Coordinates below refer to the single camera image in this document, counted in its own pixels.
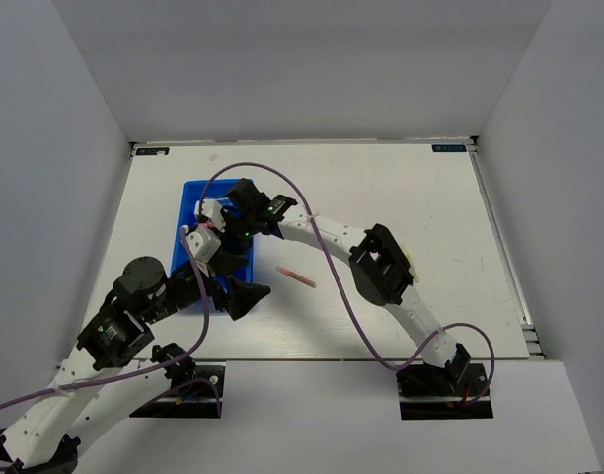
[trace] blue container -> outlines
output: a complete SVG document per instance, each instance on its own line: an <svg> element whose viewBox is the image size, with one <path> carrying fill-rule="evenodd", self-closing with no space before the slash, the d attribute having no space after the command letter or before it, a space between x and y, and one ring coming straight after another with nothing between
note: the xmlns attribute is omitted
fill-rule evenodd
<svg viewBox="0 0 604 474"><path fill-rule="evenodd" d="M227 197L225 197L225 194L232 187L232 185L236 184L237 181L238 180L215 180L207 189L207 194L205 196L207 198L217 199L223 205L231 205L231 202ZM196 218L194 217L194 207L196 206L196 202L199 200L199 198L201 198L201 193L203 192L203 188L205 187L206 183L207 181L186 181L184 183L182 201L180 203L180 215L177 219L175 249L173 251L171 272L188 259L188 255L186 255L186 251L180 242L180 228L183 225L193 225L196 223ZM252 244L250 245L250 249L245 254L245 257L248 259L248 263L244 267L236 269L232 275L240 281L252 282L254 267L254 239L252 239ZM225 280L222 276L217 276L215 279L227 289ZM202 312L200 303L194 305L192 310Z"/></svg>

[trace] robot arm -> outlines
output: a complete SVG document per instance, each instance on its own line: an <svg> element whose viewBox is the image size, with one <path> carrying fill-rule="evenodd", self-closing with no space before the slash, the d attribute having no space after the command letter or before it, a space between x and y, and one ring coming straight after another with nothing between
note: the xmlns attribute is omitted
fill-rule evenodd
<svg viewBox="0 0 604 474"><path fill-rule="evenodd" d="M242 179L227 194L234 204L225 208L215 200L203 204L198 224L188 228L187 247L205 282L207 296L218 310L238 319L270 293L267 286L236 280L232 271L243 266L251 237L257 233L300 242L329 253L349 265L358 292L371 304L385 307L420 345L438 332L421 353L430 380L441 394L453 391L463 379L470 356L461 344L442 331L414 285L412 264L391 232L380 224L363 230L314 217L322 237L318 242L308 216L285 196L269 199ZM224 277L223 288L214 277ZM7 430L0 430L0 460L13 462L9 474L71 473L80 454L122 418L154 395L194 379L194 362L171 363L183 350L170 344L154 347L156 370L120 383L62 390L80 380L117 375L153 340L149 328L197 302L201 297L190 262L170 277L151 257L129 263L113 284L99 313L78 337L51 387L56 391L39 399Z"/></svg>

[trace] label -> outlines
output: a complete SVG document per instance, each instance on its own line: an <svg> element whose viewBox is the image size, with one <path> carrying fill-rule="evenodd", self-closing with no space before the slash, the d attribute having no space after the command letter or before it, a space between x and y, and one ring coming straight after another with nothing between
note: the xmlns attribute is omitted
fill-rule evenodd
<svg viewBox="0 0 604 474"><path fill-rule="evenodd" d="M171 149L167 147L163 148L138 148L135 150L135 156L151 156L151 155L168 155Z"/></svg>
<svg viewBox="0 0 604 474"><path fill-rule="evenodd" d="M462 144L440 143L431 145L434 153L466 153L467 147Z"/></svg>

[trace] purple cable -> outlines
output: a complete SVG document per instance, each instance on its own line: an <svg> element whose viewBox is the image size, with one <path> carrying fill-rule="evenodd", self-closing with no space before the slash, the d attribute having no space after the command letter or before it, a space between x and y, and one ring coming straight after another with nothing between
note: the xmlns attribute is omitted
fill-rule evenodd
<svg viewBox="0 0 604 474"><path fill-rule="evenodd" d="M177 387L168 389L164 393L161 393L158 396L156 396L155 398L149 400L142 406L145 407L146 405L149 405L153 402L158 401L160 398L164 398L165 396L170 395L173 392L176 392L180 388L184 388L188 385L193 385L194 383L197 383L197 382L205 383L210 386L210 388L214 392L214 398L216 398L216 412L218 413L219 418L221 418L221 397L219 396L219 391L216 389L216 385L214 385L212 382L210 382L207 378L194 378L193 380L189 380L188 382L180 383Z"/></svg>
<svg viewBox="0 0 604 474"><path fill-rule="evenodd" d="M416 360L416 358L420 355L420 353L424 350L424 348L427 346L427 344L429 344L429 342L433 338L435 338L439 333L438 332L431 333L422 342L422 344L418 347L418 349L416 349L416 352L405 363L403 363L402 365L398 365L398 366L392 365L392 364L388 363L386 360L383 359L383 357L379 354L379 352L374 348L374 346L372 345L372 343L368 339L367 335L363 331L363 328L361 327L361 324L359 323L359 321L357 320L357 317L354 314L354 310L352 309L352 306L350 305L350 301L348 300L348 296L345 293L345 289L343 287L343 284L341 283L340 274L338 274L338 271L335 268L335 264L333 263L333 258L331 257L331 252L329 251L326 243L324 242L324 239L322 238L322 234L320 233L320 229L318 227L318 224L315 222L315 218L313 217L313 211L311 210L311 205L309 204L309 202L304 197L304 194L302 193L302 191L295 185L295 183L293 183L289 178L287 178L285 175L283 175L282 173L280 173L278 170L276 170L274 168L271 168L268 165L263 165L261 163L254 163L254 162L251 162L251 161L243 161L243 162L239 162L239 163L234 163L232 165L228 165L228 166L220 169L219 171L217 171L208 180L208 182L203 187L203 191L201 192L201 197L199 199L198 215L202 216L203 201L205 200L208 188L214 182L214 180L216 180L220 175L222 175L226 171L229 171L229 170L232 170L234 168L241 167L241 166L249 166L249 167L254 167L254 168L261 168L263 170L266 170L266 171L269 171L271 173L274 173L276 176L278 176L282 180L284 180L293 189L293 191L295 191L295 193L298 195L298 197L302 201L302 205L304 206L304 209L306 210L307 215L309 216L309 222L311 223L311 227L313 227L313 232L315 233L315 236L318 239L318 242L320 243L320 247L322 247L322 251L324 252L324 256L326 257L327 263L329 264L329 269L331 270L331 274L333 275L333 278L335 280L335 284L338 287L338 291L340 292L340 296L341 296L341 301L343 301L343 305L345 306L345 309L346 309L346 311L348 313L348 316L350 317L350 321L352 321L352 324L354 325L354 329L357 331L357 333L359 334L359 337L363 341L363 344L365 344L366 348L368 348L368 350L374 356L374 358L381 365L383 365L385 368L387 368L388 370L391 370L393 372L398 372L400 370L403 370L408 365L410 365L412 362L414 362ZM476 397L474 397L473 399L471 399L468 402L464 403L464 405L466 406L466 405L473 404L473 403L477 402L478 400L480 400L480 398L482 398L484 396L484 394L487 392L487 390L489 390L489 387L491 386L492 378L494 377L495 352L494 352L494 349L492 347L491 340L489 339L489 337L487 336L487 334L482 329L478 328L477 326L475 326L473 324L470 324L470 323L453 323L453 324L449 324L447 326L444 326L443 328L440 329L440 331L446 331L447 329L458 328L458 327L470 328L470 329L473 329L474 331L477 331L478 333L480 333L480 335L487 342L487 345L489 346L489 352L491 353L491 372L490 372L489 377L487 379L487 383L485 384L485 386L483 387L483 389L480 391L480 393Z"/></svg>
<svg viewBox="0 0 604 474"><path fill-rule="evenodd" d="M216 178L218 178L220 175L225 173L226 171L229 171L233 168L238 168L241 166L261 168L263 170L267 170L271 173L274 173L276 176L278 176L282 180L284 180L293 189L293 191L295 191L295 193L300 197L300 200L302 201L302 205L304 206L306 213L309 216L309 222L311 222L311 227L313 227L313 232L315 233L315 236L317 237L318 242L320 243L320 246L322 247L322 251L324 252L327 263L329 264L329 269L331 270L331 274L333 275L333 278L335 279L335 283L338 287L338 291L340 292L341 301L343 301L343 305L345 306L348 316L350 317L350 320L352 321L352 324L354 325L354 329L357 331L357 333L359 334L359 337L363 341L363 344L365 344L365 346L368 348L368 350L374 356L374 358L379 363L381 363L381 365L383 365L385 368L387 368L388 370L391 370L393 372L403 370L408 365L413 363L417 359L417 357L420 355L420 353L424 350L424 348L427 346L427 344L429 344L429 342L433 338L435 338L439 333L434 332L434 333L431 333L429 336L427 336L427 338L422 342L422 344L416 349L415 353L405 363L403 363L401 365L391 365L390 363L388 363L386 360L383 359L383 357L377 352L377 350L374 348L374 346L372 346L372 343L366 336L365 332L363 331L363 328L361 327L361 324L359 324L359 321L357 320L357 318L354 314L354 310L352 309L352 306L350 305L348 296L345 293L343 284L341 283L340 275L338 274L338 271L335 268L335 264L333 263L333 259L331 257L331 252L329 251L328 247L326 246L326 243L324 242L324 239L322 238L322 234L320 233L320 229L318 228L318 225L315 222L315 218L313 218L313 211L311 210L311 206L310 206L309 202L306 200L306 198L302 194L302 191L300 191L300 189L295 185L295 183L293 183L285 175L283 175L279 171L277 171L267 165L263 165L261 163L253 163L251 161L239 162L239 163L234 163L232 165L228 165L228 166L222 168L221 170L219 170L218 172L216 172L203 187L203 191L201 192L201 197L199 200L199 210L198 210L199 216L202 215L203 201L205 200L207 189L210 187L212 182ZM188 243L186 242L186 233L183 228L180 229L180 240L182 242L182 246L184 247L184 250L186 250L186 253L189 256L190 264L192 265L192 269L194 270L194 274L196 276L196 282L198 284L199 291L202 295L203 294L207 295L207 291L205 290L205 283L203 281L203 277L201 276L201 272L198 268L196 260L194 259L191 252L188 249ZM199 339L196 341L196 343L194 343L194 345L191 348L189 348L187 351L185 351L183 354L178 355L177 357L172 358L170 360L167 360L166 362L159 363L159 364L153 365L151 367L143 368L141 370L135 370L133 372L126 373L124 375L117 375L115 377L108 377L108 378L103 378L100 380L90 380L90 381L86 381L86 382L68 383L65 385L60 385L59 388L61 390L75 390L75 389L79 389L79 388L95 387L95 386L99 386L99 385L106 385L108 383L120 382L122 380L127 380L129 378L136 377L138 375L150 373L154 370L159 370L161 368L167 367L169 365L172 365L176 362L183 360L184 358L190 356L194 351L196 351L201 346L201 344L203 344L203 341L205 340L205 337L207 336L207 332L209 329L209 323L210 323L209 309L210 309L209 301L208 301L208 298L205 297L205 298L203 298L203 329L201 331L201 335L199 336ZM468 405L471 405L471 404L477 402L478 400L480 400L480 398L482 398L485 395L485 393L487 393L487 391L489 390L489 387L491 386L492 379L494 378L494 374L495 374L495 352L494 352L494 348L492 346L491 340L489 339L489 336L487 335L487 333L485 333L482 329L478 328L477 326L475 326L473 324L452 323L452 324L443 326L440 330L447 331L449 329L460 328L460 327L473 329L474 331L477 331L478 333L480 333L480 335L487 342L487 345L489 346L489 352L491 354L491 370L489 372L489 377L487 378L487 382L485 383L485 385L482 388L482 390L480 391L480 393L478 393L478 395L476 395L471 400L463 403L463 406L468 406ZM177 390L178 388L181 388L182 386L183 385L179 385L178 387L173 388L171 391ZM217 410L219 411L219 416L220 416L220 398L219 398L218 392L216 390L216 387L213 386L213 389L214 389L215 397L217 399ZM171 391L167 391L167 392L163 393L162 395L159 395L158 397L151 400L151 402L167 395ZM28 400L32 400L32 399L35 399L35 398L38 398L38 397L41 397L44 395L51 395L55 392L56 392L56 390L54 390L53 388L45 388L38 392L34 392L29 395L24 395L23 397L19 397L14 400L10 400L8 402L2 403L2 404L0 404L0 410L4 410L5 408L12 407L13 405L17 405L19 403L23 403ZM0 467L0 472L5 471L6 469L7 469L7 467Z"/></svg>

